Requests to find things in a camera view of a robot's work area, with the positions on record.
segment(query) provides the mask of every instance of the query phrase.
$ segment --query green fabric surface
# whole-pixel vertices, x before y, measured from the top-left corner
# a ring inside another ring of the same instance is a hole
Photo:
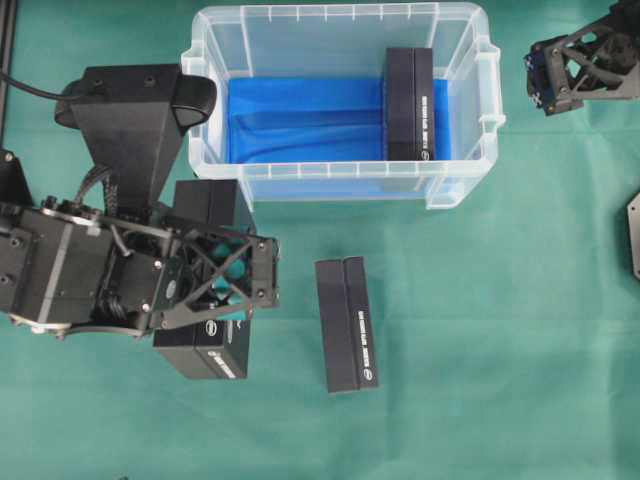
[[[22,0],[12,73],[60,90],[89,65],[176,62],[211,3]],[[498,163],[459,208],[258,204],[259,231],[283,247],[282,305],[257,312],[243,382],[188,381],[149,339],[59,342],[2,321],[0,477],[640,478],[624,208],[640,190],[640,104],[545,118],[522,62],[613,0],[479,3],[508,120]],[[71,197],[91,165],[53,103],[17,90],[4,146],[37,200]],[[163,200],[191,176],[183,148]],[[382,385],[329,396],[313,262],[348,255],[366,257]]]

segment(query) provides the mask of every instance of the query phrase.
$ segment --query black metal frame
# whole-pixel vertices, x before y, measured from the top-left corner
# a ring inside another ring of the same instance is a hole
[[[621,0],[610,11],[571,35],[536,42],[524,57],[527,93],[546,115],[584,100],[640,97],[640,1]]]

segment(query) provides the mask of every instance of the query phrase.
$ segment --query metal bracket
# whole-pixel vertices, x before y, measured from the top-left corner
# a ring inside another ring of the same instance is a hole
[[[627,205],[633,276],[640,280],[640,193]]]

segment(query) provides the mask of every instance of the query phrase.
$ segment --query black cable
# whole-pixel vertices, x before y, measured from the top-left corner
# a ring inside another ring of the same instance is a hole
[[[93,166],[82,180],[82,184],[80,185],[78,193],[76,193],[73,201],[78,204],[82,203],[87,192],[91,190],[96,183],[106,181],[112,173],[113,171],[111,168],[106,165]]]
[[[39,88],[32,87],[31,85],[27,85],[26,83],[19,82],[11,78],[9,75],[0,71],[0,80],[7,82],[9,85],[18,88],[24,92],[30,93],[31,95],[35,95],[36,97],[48,98],[49,100],[62,100],[62,101],[70,101],[70,100],[78,100],[84,96],[84,93],[78,95],[62,95],[58,93],[46,92],[44,90],[40,90]]]

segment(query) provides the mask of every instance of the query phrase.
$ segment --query blue fabric lining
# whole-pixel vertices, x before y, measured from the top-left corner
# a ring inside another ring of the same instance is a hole
[[[436,80],[437,159],[450,158],[447,82]],[[236,78],[228,162],[383,160],[379,78]]]

